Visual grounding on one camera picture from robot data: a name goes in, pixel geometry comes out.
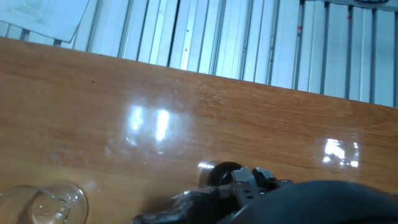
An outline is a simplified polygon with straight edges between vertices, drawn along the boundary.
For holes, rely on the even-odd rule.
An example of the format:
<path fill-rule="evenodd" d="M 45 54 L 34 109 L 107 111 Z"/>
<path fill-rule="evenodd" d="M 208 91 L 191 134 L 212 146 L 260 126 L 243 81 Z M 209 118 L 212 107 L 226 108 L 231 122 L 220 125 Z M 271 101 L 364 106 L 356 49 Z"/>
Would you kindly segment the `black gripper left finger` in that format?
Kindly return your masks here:
<path fill-rule="evenodd" d="M 233 181 L 219 187 L 220 198 L 233 198 L 239 207 L 245 207 L 260 198 L 257 182 L 248 167 L 234 170 L 231 173 Z"/>

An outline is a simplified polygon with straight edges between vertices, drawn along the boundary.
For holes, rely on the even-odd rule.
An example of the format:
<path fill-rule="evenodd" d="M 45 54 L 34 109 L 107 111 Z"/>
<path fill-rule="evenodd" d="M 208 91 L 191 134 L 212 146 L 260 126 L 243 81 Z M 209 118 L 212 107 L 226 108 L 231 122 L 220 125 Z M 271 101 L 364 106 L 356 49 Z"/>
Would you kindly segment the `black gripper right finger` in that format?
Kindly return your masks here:
<path fill-rule="evenodd" d="M 294 184 L 292 180 L 277 179 L 270 170 L 261 169 L 259 167 L 253 169 L 252 174 L 255 177 L 257 186 L 264 190 L 275 190 Z"/>

